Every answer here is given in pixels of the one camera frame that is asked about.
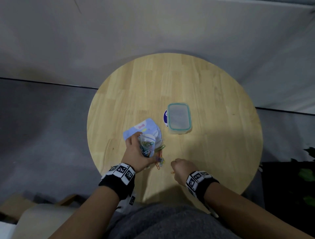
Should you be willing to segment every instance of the wooden tabletop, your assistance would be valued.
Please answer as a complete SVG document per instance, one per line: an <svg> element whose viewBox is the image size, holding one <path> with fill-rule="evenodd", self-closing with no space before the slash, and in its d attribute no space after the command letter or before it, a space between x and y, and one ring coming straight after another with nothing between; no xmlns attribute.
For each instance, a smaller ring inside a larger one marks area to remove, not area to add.
<svg viewBox="0 0 315 239"><path fill-rule="evenodd" d="M168 133L163 114L173 102L189 105L191 132ZM163 53L115 70L95 94L87 122L89 149L101 174L120 163L126 149L123 132L147 118L162 131L165 164L136 175L137 201L182 202L186 196L204 209L174 180L170 162L176 158L193 161L239 194L253 179L262 152L261 124L244 89L217 66L189 55Z"/></svg>

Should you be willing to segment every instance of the plastic food container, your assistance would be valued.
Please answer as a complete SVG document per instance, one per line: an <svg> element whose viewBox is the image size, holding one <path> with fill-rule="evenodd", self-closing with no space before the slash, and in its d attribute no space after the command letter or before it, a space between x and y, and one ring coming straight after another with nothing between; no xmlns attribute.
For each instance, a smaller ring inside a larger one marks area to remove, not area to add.
<svg viewBox="0 0 315 239"><path fill-rule="evenodd" d="M192 128L189 106L185 103L171 103L167 107L169 133L185 134Z"/></svg>

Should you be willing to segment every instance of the black wristband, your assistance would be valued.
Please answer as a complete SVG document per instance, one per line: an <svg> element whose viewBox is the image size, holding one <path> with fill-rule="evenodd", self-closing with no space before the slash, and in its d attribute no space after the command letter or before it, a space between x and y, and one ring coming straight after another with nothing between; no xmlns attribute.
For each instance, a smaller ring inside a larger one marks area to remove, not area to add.
<svg viewBox="0 0 315 239"><path fill-rule="evenodd" d="M124 163L113 166L103 177L99 186L106 186L114 190L119 200L124 200L132 195L135 187L135 171Z"/></svg>
<svg viewBox="0 0 315 239"><path fill-rule="evenodd" d="M186 187L188 191L203 204L204 194L206 193L207 188L211 183L219 182L212 175L208 174L205 171L194 171L192 172L186 181Z"/></svg>

